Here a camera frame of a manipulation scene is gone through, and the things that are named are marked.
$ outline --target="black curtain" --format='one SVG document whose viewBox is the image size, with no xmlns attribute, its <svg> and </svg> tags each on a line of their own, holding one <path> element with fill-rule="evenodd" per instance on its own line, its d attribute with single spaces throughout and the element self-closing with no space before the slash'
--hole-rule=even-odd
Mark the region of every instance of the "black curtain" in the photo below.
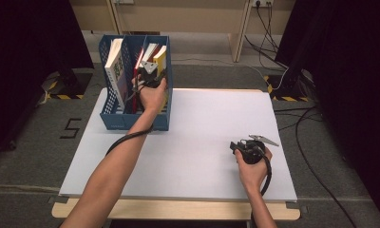
<svg viewBox="0 0 380 228">
<path fill-rule="evenodd" d="M 298 40 L 311 29 L 318 2 L 296 0 L 278 58 L 298 61 Z M 334 139 L 380 211 L 380 0 L 336 1 L 303 68 L 312 75 Z"/>
<path fill-rule="evenodd" d="M 68 0 L 0 0 L 0 146 L 22 126 L 49 74 L 71 78 L 82 67 L 94 68 Z"/>
</svg>

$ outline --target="white tabletop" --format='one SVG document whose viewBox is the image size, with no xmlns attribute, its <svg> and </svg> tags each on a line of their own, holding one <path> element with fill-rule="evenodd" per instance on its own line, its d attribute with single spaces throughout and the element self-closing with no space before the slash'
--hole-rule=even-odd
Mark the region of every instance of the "white tabletop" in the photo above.
<svg viewBox="0 0 380 228">
<path fill-rule="evenodd" d="M 109 131 L 99 96 L 60 190 L 79 197 L 109 146 L 126 131 Z M 247 200 L 230 142 L 258 134 L 276 142 L 266 201 L 296 201 L 268 93 L 256 90 L 173 90 L 170 129 L 148 135 L 122 196 L 140 199 Z"/>
</svg>

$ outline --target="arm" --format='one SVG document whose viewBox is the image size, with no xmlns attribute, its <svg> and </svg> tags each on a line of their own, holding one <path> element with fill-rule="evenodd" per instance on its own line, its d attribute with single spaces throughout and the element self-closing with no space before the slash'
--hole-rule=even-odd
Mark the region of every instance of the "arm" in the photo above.
<svg viewBox="0 0 380 228">
<path fill-rule="evenodd" d="M 270 160 L 273 156 L 271 151 L 266 147 L 265 154 Z M 252 205 L 252 211 L 257 227 L 276 227 L 276 223 L 264 202 L 260 193 L 260 186 L 267 175 L 267 167 L 264 160 L 256 164 L 247 164 L 244 162 L 241 153 L 236 150 L 235 155 L 239 167 L 240 181 L 246 190 L 247 197 Z"/>
<path fill-rule="evenodd" d="M 144 113 L 127 134 L 147 130 L 164 101 L 166 80 L 157 88 L 141 90 Z M 146 135 L 120 143 L 98 164 L 84 192 L 61 227 L 102 227 L 134 170 Z"/>
</svg>

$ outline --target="hand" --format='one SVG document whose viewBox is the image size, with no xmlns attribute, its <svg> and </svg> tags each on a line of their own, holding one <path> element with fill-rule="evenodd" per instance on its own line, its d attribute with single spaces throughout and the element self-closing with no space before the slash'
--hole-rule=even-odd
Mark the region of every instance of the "hand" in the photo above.
<svg viewBox="0 0 380 228">
<path fill-rule="evenodd" d="M 162 78 L 160 85 L 156 88 L 139 85 L 138 90 L 140 91 L 140 99 L 144 110 L 159 113 L 166 99 L 166 79 Z"/>
<path fill-rule="evenodd" d="M 248 164 L 243 160 L 240 151 L 235 150 L 237 164 L 239 167 L 240 181 L 247 192 L 259 192 L 260 186 L 267 175 L 267 166 L 265 161 L 261 159 L 256 164 Z M 265 156 L 270 160 L 273 154 L 265 147 Z"/>
</svg>

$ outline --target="blue plastic basket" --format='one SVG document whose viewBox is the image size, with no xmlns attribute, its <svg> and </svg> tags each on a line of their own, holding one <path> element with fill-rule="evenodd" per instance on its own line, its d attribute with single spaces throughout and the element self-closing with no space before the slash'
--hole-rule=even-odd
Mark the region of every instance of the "blue plastic basket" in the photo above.
<svg viewBox="0 0 380 228">
<path fill-rule="evenodd" d="M 111 42 L 116 38 L 123 38 L 122 55 L 124 65 L 124 76 L 128 84 L 128 97 L 132 95 L 132 83 L 134 65 L 137 61 L 138 53 L 142 47 L 148 47 L 149 43 L 166 45 L 166 73 L 168 83 L 168 101 L 163 111 L 158 114 L 154 121 L 154 130 L 169 130 L 170 106 L 172 104 L 173 74 L 171 67 L 170 45 L 168 36 L 147 36 L 147 35 L 104 35 L 99 43 L 99 54 L 101 56 L 104 78 L 106 80 L 107 98 L 104 108 L 100 113 L 107 130 L 128 130 L 138 120 L 141 113 L 132 113 L 132 100 L 129 100 L 123 111 L 119 107 L 116 94 L 105 72 L 105 63 L 110 51 Z"/>
</svg>

